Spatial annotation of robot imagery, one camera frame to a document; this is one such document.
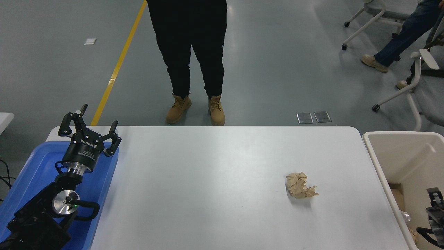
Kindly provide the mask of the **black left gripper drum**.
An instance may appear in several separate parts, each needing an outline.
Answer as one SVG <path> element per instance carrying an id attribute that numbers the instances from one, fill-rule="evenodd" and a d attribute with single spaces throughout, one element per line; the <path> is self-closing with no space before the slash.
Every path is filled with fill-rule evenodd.
<path id="1" fill-rule="evenodd" d="M 104 150 L 104 143 L 98 142 L 100 138 L 101 134 L 90 129 L 87 129 L 87 135 L 82 131 L 74 133 L 62 161 L 79 163 L 86 166 L 88 172 L 94 171 L 98 158 Z"/>

